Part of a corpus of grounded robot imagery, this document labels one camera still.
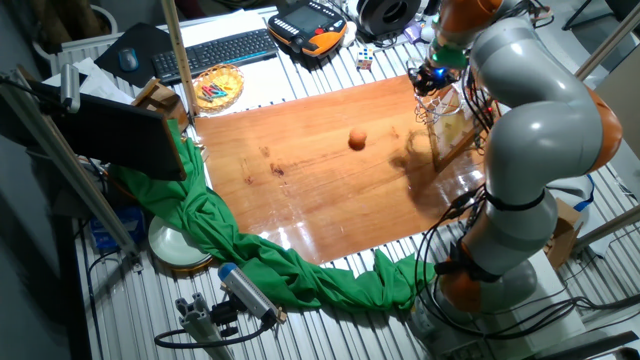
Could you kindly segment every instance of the metal cylinder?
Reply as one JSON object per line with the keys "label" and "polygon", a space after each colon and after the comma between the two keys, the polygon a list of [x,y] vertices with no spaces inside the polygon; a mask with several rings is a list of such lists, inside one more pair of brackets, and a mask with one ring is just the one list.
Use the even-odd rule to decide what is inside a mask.
{"label": "metal cylinder", "polygon": [[620,26],[611,34],[609,37],[596,49],[596,51],[591,54],[591,56],[587,59],[587,61],[580,66],[578,71],[576,71],[576,77],[580,81],[584,81],[584,79],[593,72],[593,70],[600,65],[604,59],[609,56],[609,54],[613,51],[613,49],[618,46],[620,41],[627,36],[631,30],[633,30],[640,23],[640,3],[636,5],[633,10],[627,15],[624,20],[620,23]]}
{"label": "metal cylinder", "polygon": [[579,237],[578,240],[576,240],[576,244],[573,246],[572,254],[575,255],[579,253],[594,241],[600,240],[604,236],[607,236],[612,232],[618,231],[621,228],[627,225],[631,225],[637,221],[640,221],[640,205],[614,218],[613,220],[602,224],[600,227],[592,230],[588,234]]}

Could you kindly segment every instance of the green cloth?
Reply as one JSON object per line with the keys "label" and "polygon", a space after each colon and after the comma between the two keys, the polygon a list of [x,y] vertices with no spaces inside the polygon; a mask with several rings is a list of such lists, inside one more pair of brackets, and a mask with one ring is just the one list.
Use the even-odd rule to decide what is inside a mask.
{"label": "green cloth", "polygon": [[[199,149],[191,139],[182,142],[177,121],[169,121],[169,127],[187,180],[151,180],[138,171],[115,166],[113,174],[142,206],[187,231],[202,250],[221,262],[236,263],[272,302],[313,308],[331,304],[350,312],[412,306],[416,295],[413,256],[394,264],[377,250],[375,271],[355,279],[352,271],[323,269],[302,260],[292,249],[240,233],[222,198],[206,186]],[[419,269],[422,288],[422,265]],[[427,279],[434,274],[433,265],[428,264]]]}

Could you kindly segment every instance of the wooden tabletop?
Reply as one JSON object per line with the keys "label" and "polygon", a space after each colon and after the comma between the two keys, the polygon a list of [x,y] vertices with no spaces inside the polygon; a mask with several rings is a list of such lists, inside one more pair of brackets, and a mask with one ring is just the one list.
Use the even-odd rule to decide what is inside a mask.
{"label": "wooden tabletop", "polygon": [[[406,76],[262,109],[199,118],[213,189],[240,231],[320,264],[434,224],[457,195],[483,181],[467,151],[433,169]],[[358,126],[366,146],[348,146]]]}

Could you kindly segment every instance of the wire basket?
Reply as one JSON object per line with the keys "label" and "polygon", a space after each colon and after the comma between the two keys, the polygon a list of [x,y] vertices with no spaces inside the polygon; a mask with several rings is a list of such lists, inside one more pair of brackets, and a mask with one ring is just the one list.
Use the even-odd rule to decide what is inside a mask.
{"label": "wire basket", "polygon": [[[215,84],[227,93],[226,96],[214,98],[211,102],[201,98],[203,86]],[[216,65],[209,68],[193,80],[193,88],[198,96],[198,106],[208,113],[220,112],[233,105],[244,89],[244,75],[233,65]]]}

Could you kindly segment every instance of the mouse pad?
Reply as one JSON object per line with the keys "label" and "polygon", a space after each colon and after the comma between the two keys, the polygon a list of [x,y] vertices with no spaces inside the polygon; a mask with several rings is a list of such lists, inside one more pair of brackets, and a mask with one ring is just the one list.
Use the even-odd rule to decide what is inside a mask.
{"label": "mouse pad", "polygon": [[[120,69],[118,52],[125,48],[133,48],[136,51],[140,66],[135,71],[125,72]],[[168,33],[158,30],[155,26],[138,23],[122,34],[95,63],[113,75],[142,88],[156,75],[151,57],[172,50]]]}

